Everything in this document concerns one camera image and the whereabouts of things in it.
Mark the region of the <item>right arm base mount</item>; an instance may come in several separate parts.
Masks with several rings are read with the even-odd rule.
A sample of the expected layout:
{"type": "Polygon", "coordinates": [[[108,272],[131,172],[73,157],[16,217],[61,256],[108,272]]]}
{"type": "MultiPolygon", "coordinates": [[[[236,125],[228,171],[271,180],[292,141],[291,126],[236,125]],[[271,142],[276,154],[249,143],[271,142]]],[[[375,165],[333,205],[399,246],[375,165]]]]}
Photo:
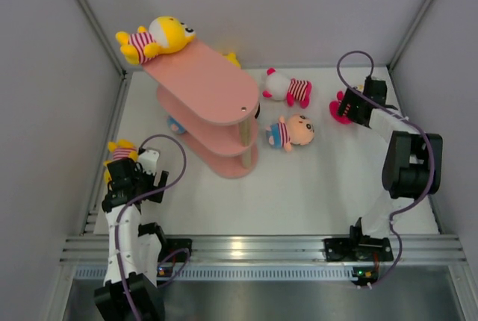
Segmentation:
{"type": "Polygon", "coordinates": [[[323,243],[328,262],[375,261],[376,258],[380,262],[394,260],[388,238],[353,240],[349,237],[334,237],[325,239],[323,243]]]}

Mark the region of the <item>yellow plush striped shirt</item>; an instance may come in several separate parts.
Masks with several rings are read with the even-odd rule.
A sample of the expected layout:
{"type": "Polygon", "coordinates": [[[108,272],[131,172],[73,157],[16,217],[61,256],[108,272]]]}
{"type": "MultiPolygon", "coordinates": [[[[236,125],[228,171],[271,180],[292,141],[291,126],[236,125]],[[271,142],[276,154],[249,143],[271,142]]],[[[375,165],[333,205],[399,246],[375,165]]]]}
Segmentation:
{"type": "Polygon", "coordinates": [[[138,159],[138,150],[136,146],[128,140],[118,140],[116,142],[110,141],[108,142],[107,147],[111,154],[111,159],[106,160],[103,163],[105,167],[103,178],[106,184],[111,181],[111,174],[108,170],[108,164],[125,158],[132,159],[134,162],[137,162],[138,159]]]}

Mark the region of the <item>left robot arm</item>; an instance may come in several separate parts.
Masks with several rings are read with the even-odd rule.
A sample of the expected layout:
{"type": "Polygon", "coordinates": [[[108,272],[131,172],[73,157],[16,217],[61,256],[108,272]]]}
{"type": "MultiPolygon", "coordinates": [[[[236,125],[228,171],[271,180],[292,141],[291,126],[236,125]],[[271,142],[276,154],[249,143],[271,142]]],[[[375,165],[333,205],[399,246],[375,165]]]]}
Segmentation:
{"type": "Polygon", "coordinates": [[[138,161],[122,158],[107,165],[109,177],[102,210],[108,223],[108,268],[94,302],[104,320],[164,320],[157,289],[158,261],[169,251],[161,227],[142,223],[141,203],[157,188],[159,154],[138,161]]]}

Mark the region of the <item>pink plush striped shirt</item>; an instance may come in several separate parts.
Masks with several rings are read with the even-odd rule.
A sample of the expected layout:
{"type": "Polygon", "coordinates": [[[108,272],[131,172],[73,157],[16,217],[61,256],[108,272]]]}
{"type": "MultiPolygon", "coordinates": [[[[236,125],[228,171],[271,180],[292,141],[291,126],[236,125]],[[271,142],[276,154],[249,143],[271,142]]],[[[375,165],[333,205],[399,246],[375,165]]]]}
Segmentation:
{"type": "Polygon", "coordinates": [[[348,112],[350,111],[350,105],[345,107],[344,113],[342,115],[338,114],[339,107],[341,106],[342,100],[345,96],[345,91],[338,91],[336,94],[335,100],[329,103],[329,112],[332,118],[341,123],[342,125],[352,124],[353,121],[348,118],[348,112]]]}

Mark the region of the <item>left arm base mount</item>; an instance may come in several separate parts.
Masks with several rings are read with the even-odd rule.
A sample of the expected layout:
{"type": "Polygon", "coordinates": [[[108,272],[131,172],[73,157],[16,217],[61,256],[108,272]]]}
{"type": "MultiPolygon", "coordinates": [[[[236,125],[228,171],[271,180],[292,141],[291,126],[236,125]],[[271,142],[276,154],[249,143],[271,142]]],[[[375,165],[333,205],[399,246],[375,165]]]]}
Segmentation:
{"type": "Polygon", "coordinates": [[[193,240],[190,238],[168,238],[161,249],[158,261],[164,263],[184,263],[192,253],[193,240]]]}

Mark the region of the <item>white pink-eared plush toy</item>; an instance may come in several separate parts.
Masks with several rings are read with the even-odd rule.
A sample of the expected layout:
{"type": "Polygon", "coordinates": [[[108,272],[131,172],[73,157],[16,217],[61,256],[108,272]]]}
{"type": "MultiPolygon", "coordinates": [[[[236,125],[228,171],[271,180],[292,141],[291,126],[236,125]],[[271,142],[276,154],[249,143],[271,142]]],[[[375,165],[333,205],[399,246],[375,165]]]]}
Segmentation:
{"type": "Polygon", "coordinates": [[[262,96],[274,101],[286,101],[289,107],[298,103],[307,108],[311,101],[312,83],[309,80],[289,78],[274,68],[266,71],[262,96]]]}

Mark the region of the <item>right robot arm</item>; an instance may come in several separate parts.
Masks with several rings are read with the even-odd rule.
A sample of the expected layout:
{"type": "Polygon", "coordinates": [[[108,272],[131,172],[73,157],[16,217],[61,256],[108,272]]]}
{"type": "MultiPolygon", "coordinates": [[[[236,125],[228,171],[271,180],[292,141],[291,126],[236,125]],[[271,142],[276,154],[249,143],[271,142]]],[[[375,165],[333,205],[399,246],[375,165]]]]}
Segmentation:
{"type": "Polygon", "coordinates": [[[348,241],[350,253],[365,259],[376,249],[374,239],[389,236],[399,215],[415,208],[441,183],[443,139],[427,134],[386,102],[384,81],[366,77],[359,88],[337,94],[333,116],[377,133],[387,146],[382,167],[382,193],[373,207],[354,226],[361,233],[348,241]]]}

